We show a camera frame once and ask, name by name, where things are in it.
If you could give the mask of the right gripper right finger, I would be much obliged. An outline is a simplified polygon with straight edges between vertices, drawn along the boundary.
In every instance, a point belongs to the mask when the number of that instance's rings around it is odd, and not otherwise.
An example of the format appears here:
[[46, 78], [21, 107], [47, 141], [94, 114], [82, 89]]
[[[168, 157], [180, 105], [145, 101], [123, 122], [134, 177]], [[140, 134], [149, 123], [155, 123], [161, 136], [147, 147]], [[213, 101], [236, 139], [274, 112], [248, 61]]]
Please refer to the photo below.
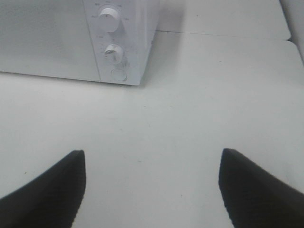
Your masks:
[[236, 228], [302, 228], [304, 195], [242, 153], [222, 152], [218, 185]]

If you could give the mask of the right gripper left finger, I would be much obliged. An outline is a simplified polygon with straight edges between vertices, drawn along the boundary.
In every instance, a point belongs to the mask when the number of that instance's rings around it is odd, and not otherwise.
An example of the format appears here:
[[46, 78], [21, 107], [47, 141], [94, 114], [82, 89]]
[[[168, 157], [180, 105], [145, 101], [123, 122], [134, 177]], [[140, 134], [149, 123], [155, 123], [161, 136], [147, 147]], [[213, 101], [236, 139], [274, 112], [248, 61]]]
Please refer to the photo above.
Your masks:
[[70, 228], [85, 190], [85, 153], [72, 151], [41, 175], [0, 199], [0, 226]]

